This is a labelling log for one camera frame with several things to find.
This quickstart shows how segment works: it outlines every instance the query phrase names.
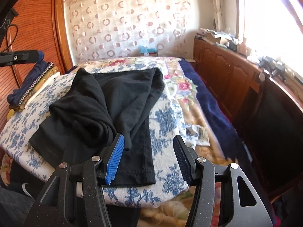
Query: folded clothes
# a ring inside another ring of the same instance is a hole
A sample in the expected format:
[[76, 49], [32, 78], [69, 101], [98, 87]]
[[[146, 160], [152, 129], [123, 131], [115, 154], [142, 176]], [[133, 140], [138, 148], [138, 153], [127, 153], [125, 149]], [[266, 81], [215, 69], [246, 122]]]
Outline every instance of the folded clothes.
[[12, 94], [7, 96], [7, 102], [12, 107], [16, 107], [19, 104], [24, 93], [28, 90], [29, 87], [33, 84], [36, 79], [43, 73], [43, 71], [48, 67], [46, 61], [42, 60], [37, 62], [34, 67], [29, 71], [27, 76], [25, 77], [21, 87], [19, 89], [15, 89]]
[[36, 84], [36, 86], [33, 88], [35, 93], [42, 87], [42, 85], [44, 85], [44, 83], [49, 79], [50, 76], [53, 76], [57, 72], [58, 72], [58, 67], [57, 66], [54, 66], [54, 67], [50, 68], [44, 74], [44, 76], [40, 79], [40, 81]]
[[162, 79], [158, 68], [95, 74], [80, 68], [29, 143], [57, 167], [84, 163], [122, 133], [125, 149], [111, 185], [154, 184], [148, 116], [163, 92]]
[[32, 85], [24, 92], [17, 106], [9, 106], [10, 109], [14, 109], [17, 112], [21, 112], [28, 100], [41, 88], [44, 82], [58, 71], [58, 67], [53, 67], [53, 63], [49, 63], [47, 68], [38, 76], [38, 81], [32, 83]]
[[28, 107], [29, 104], [49, 85], [51, 84], [56, 77], [59, 77], [61, 74], [60, 72], [56, 72], [54, 75], [50, 76], [45, 83], [37, 90], [37, 92], [27, 101], [24, 106], [24, 109]]

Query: navy blue blanket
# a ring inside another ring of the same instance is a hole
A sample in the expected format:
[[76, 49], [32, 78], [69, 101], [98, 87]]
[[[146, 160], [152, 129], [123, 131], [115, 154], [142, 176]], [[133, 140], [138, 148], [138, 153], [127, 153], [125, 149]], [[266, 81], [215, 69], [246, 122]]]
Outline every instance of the navy blue blanket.
[[225, 157], [231, 158], [232, 160], [237, 158], [241, 169], [244, 171], [251, 184], [259, 194], [270, 215], [270, 218], [275, 224], [276, 220], [275, 214], [272, 210], [272, 205], [270, 204], [269, 199], [261, 187], [255, 171], [253, 170], [246, 150], [242, 144], [242, 139], [238, 136], [236, 130], [229, 122], [227, 117], [222, 113], [216, 99], [208, 91], [207, 87], [199, 75], [195, 72], [191, 64], [184, 59], [182, 59], [179, 63], [184, 75], [191, 79], [195, 85], [197, 85], [197, 99], [210, 127], [220, 143]]

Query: curtain with circle pattern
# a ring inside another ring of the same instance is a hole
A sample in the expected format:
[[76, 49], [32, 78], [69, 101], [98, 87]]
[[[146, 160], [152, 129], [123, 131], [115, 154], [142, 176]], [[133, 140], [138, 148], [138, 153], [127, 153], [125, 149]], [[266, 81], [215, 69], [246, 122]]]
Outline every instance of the curtain with circle pattern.
[[137, 56], [141, 45], [183, 57], [188, 0], [67, 0], [67, 34], [75, 64]]

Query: black clothing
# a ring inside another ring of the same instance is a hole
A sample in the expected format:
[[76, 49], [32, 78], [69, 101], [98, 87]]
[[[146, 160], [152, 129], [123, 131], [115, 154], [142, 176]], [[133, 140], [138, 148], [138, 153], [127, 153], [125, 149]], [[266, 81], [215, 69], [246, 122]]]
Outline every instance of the black clothing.
[[122, 133], [125, 147], [111, 185], [154, 184], [148, 115], [163, 92], [162, 79], [157, 68], [95, 74], [80, 68], [29, 142], [57, 167], [85, 162]]

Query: folded navy cloth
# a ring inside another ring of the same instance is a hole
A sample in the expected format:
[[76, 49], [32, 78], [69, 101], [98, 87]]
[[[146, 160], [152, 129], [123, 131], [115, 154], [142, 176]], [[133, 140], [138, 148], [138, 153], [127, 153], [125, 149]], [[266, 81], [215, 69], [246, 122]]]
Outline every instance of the folded navy cloth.
[[41, 73], [47, 68], [48, 64], [46, 61], [42, 60], [37, 62], [34, 67], [27, 74], [21, 87], [19, 89], [14, 89], [12, 94], [7, 96], [7, 102], [10, 106], [18, 106], [19, 101], [23, 94], [28, 90], [28, 88], [33, 84], [33, 82], [41, 75]]

